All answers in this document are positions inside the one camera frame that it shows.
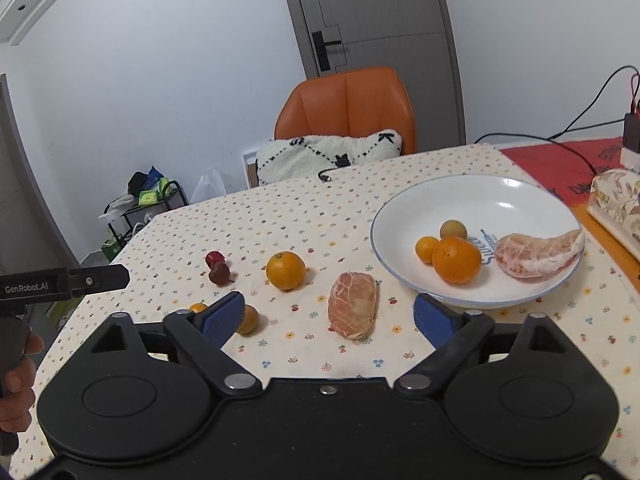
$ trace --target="small orange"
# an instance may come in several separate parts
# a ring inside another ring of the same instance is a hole
[[[433,236],[423,236],[415,243],[415,253],[424,264],[430,264],[433,259],[433,250],[436,248],[438,239]]]
[[[305,281],[306,265],[296,253],[275,253],[267,263],[267,280],[280,290],[291,290]]]
[[[482,266],[478,248],[457,236],[446,236],[433,250],[433,268],[449,283],[466,283],[474,279]]]
[[[251,305],[246,304],[244,306],[244,317],[242,318],[242,323],[236,329],[236,332],[240,335],[248,335],[258,328],[259,323],[260,314],[258,314],[258,311]]]
[[[204,303],[200,302],[200,303],[192,304],[189,307],[189,310],[191,310],[192,312],[195,312],[197,314],[198,312],[202,312],[207,307],[208,307],[208,305],[205,305]]]

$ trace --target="door handle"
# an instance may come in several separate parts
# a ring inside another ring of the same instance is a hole
[[[322,30],[317,30],[316,32],[311,33],[311,39],[314,42],[314,47],[316,49],[316,56],[318,57],[318,65],[320,67],[320,72],[326,72],[331,69],[329,65],[329,58],[326,54],[326,48],[332,45],[340,45],[342,42],[340,40],[336,41],[324,41],[322,37]]]

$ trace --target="plastic bag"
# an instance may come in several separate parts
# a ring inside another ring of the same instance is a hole
[[[155,186],[158,183],[158,180],[163,177],[164,175],[152,166],[149,170],[149,176],[147,177],[146,182],[142,185],[142,190],[147,191],[149,189],[153,189],[153,186]]]
[[[226,189],[220,174],[213,168],[209,168],[207,173],[200,177],[200,181],[191,195],[190,203],[196,204],[224,195],[226,195]]]

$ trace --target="human hand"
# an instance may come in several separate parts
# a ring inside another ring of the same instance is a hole
[[[31,332],[24,353],[39,354],[43,348],[42,338]],[[4,384],[11,393],[0,399],[0,430],[7,433],[27,431],[31,424],[29,409],[36,400],[31,388],[35,378],[36,367],[28,357],[23,357],[17,367],[7,372]]]

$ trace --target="door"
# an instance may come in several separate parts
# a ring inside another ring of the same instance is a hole
[[[28,166],[5,75],[0,76],[0,182],[0,274],[76,266]]]
[[[389,66],[409,94],[418,150],[465,142],[457,61],[440,0],[287,1],[303,61],[311,57],[316,72],[306,70],[308,77]]]

